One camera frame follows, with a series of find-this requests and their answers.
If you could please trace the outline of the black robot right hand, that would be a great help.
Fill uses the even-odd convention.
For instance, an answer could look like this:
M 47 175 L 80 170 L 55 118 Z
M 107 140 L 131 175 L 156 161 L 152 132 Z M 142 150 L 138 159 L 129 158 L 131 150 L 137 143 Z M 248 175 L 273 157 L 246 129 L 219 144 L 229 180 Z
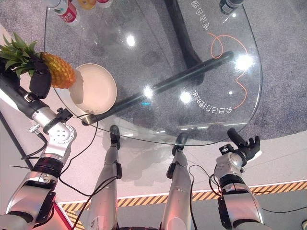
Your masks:
M 244 167 L 249 160 L 258 157 L 260 154 L 260 138 L 255 136 L 245 141 L 234 128 L 230 128 L 227 131 L 228 137 L 238 147 L 235 153 L 238 154 L 242 159 L 242 167 Z

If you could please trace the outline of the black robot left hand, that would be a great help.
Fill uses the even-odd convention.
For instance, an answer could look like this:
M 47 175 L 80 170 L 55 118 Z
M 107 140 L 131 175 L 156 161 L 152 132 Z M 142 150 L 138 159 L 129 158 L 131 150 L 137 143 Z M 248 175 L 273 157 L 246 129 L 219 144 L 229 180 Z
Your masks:
M 41 100 L 49 93 L 51 74 L 44 63 L 36 61 L 28 92 L 20 86 L 17 73 L 5 68 L 7 62 L 0 59 L 0 98 L 13 109 L 32 118 L 36 111 L 47 106 Z

